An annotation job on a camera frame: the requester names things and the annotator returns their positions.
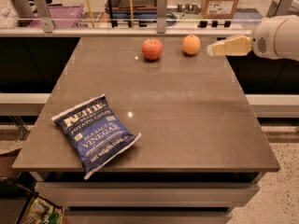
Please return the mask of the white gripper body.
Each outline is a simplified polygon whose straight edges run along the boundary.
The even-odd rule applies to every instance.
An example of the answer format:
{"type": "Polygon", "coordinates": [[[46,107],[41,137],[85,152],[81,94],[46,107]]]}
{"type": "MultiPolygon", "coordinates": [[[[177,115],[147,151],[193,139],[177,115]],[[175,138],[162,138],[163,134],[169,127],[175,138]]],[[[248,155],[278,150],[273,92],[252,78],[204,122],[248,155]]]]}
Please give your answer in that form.
{"type": "Polygon", "coordinates": [[[258,57],[272,60],[278,58],[275,52],[275,37],[281,23],[282,20],[277,17],[264,18],[252,30],[252,50],[258,57]]]}

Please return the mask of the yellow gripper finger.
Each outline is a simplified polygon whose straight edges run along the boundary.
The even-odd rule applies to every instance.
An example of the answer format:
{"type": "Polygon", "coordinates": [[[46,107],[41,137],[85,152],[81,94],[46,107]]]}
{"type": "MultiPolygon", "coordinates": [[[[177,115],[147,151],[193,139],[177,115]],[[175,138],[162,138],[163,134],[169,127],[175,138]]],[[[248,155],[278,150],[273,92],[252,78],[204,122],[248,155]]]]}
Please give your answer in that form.
{"type": "Polygon", "coordinates": [[[251,40],[245,35],[232,35],[206,48],[210,56],[245,56],[251,51],[251,40]]]}

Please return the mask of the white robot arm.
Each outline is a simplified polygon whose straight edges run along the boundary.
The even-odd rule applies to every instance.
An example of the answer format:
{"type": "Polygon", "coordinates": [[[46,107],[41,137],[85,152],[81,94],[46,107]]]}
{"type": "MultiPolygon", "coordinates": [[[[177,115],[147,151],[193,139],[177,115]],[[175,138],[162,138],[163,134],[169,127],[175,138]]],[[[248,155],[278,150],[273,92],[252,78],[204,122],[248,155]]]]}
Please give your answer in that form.
{"type": "Polygon", "coordinates": [[[250,36],[232,35],[206,48],[210,56],[245,56],[251,51],[260,58],[299,61],[299,17],[264,18],[250,36]]]}

